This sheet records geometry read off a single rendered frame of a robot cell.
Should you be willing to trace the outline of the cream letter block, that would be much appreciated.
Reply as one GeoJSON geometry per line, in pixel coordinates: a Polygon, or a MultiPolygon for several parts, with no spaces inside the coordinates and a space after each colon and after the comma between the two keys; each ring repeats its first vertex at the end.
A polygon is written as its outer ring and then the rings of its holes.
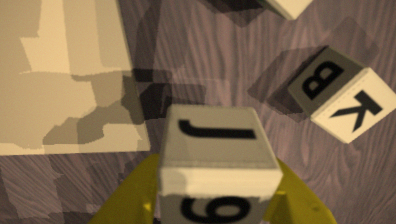
{"type": "Polygon", "coordinates": [[[283,175],[252,107],[181,104],[156,174],[161,224],[260,224],[283,175]]]}
{"type": "Polygon", "coordinates": [[[295,20],[312,0],[256,0],[264,8],[289,20],[295,20]]]}
{"type": "Polygon", "coordinates": [[[396,94],[368,66],[328,46],[289,86],[311,121],[350,143],[396,108],[396,94]]]}

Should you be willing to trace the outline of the beige flat mat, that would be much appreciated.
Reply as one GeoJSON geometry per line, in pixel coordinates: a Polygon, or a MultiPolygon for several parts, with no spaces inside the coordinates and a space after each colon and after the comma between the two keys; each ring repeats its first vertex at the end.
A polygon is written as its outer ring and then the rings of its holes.
{"type": "Polygon", "coordinates": [[[118,0],[0,0],[0,155],[150,148],[118,0]]]}

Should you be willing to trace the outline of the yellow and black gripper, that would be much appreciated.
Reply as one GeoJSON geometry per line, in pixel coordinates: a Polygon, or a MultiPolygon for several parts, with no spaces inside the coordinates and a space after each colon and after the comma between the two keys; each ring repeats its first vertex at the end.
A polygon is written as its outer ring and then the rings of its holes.
{"type": "MultiPolygon", "coordinates": [[[[158,159],[157,153],[145,158],[87,224],[153,224],[158,159]]],[[[313,191],[284,162],[276,159],[283,175],[263,220],[270,224],[337,224],[313,191]]]]}

